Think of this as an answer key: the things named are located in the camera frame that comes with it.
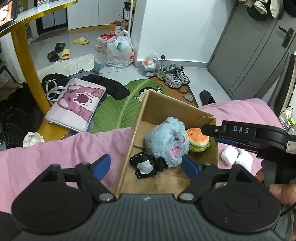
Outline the person's right hand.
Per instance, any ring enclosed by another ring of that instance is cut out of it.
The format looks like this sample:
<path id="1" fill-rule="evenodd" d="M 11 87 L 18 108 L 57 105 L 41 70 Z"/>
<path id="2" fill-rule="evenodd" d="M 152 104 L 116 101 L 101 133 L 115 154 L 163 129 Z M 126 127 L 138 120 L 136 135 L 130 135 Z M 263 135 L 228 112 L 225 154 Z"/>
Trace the person's right hand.
<path id="1" fill-rule="evenodd" d="M 295 184 L 271 184 L 269 191 L 281 204 L 292 206 L 296 201 Z"/>

